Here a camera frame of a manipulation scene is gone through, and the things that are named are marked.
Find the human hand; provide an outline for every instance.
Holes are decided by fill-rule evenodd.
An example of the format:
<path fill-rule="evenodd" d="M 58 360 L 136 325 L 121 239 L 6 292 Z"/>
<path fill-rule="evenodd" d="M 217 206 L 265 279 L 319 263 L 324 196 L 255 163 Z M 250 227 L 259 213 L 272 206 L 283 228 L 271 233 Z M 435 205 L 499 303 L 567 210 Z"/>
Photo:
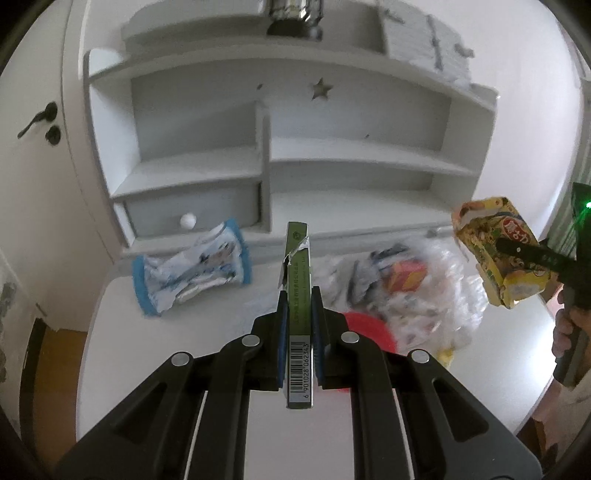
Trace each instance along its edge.
<path fill-rule="evenodd" d="M 564 295 L 558 294 L 558 303 L 564 304 Z M 554 328 L 554 343 L 552 353 L 556 358 L 561 358 L 566 350 L 570 350 L 571 341 L 569 335 L 573 333 L 573 325 L 580 327 L 591 338 L 591 311 L 573 307 L 567 313 L 560 309 L 556 313 L 556 327 Z"/>

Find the red logo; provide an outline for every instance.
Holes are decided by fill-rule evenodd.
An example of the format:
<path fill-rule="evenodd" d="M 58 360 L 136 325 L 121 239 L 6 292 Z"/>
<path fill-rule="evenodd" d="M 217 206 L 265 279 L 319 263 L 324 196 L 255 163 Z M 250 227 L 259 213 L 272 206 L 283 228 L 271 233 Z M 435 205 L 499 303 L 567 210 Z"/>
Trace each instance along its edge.
<path fill-rule="evenodd" d="M 530 243 L 530 236 L 514 218 L 507 217 L 503 220 L 503 231 L 512 240 L 516 240 L 522 244 Z"/>

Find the barcode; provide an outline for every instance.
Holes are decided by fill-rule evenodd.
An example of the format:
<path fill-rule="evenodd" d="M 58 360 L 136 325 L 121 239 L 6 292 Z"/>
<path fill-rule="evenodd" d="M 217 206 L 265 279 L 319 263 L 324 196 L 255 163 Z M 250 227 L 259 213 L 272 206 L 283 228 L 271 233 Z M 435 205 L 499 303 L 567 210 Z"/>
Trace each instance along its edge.
<path fill-rule="evenodd" d="M 288 364 L 288 406 L 311 407 L 313 379 L 309 336 L 290 336 Z"/>

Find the yellow wrapper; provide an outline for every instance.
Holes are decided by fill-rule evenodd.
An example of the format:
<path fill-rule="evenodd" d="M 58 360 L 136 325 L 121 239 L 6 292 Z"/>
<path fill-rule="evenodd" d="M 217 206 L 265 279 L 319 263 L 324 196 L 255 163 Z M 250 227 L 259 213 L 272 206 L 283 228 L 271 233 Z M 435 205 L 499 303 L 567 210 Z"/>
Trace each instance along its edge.
<path fill-rule="evenodd" d="M 467 202 L 453 212 L 452 224 L 456 237 L 476 257 L 491 304 L 511 309 L 516 301 L 545 289 L 550 279 L 547 269 L 524 264 L 519 258 L 499 253 L 495 247 L 501 236 L 538 245 L 534 234 L 507 198 Z"/>

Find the blue and white plastic package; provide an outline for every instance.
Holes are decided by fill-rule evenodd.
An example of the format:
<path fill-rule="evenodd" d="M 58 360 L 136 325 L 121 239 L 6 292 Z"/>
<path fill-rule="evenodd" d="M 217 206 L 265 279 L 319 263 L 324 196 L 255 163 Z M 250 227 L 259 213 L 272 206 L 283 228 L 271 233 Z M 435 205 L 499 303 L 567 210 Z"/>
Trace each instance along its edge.
<path fill-rule="evenodd" d="M 208 288 L 249 284 L 251 262 L 238 224 L 230 219 L 169 260 L 136 257 L 133 278 L 139 306 L 146 315 L 158 316 Z"/>

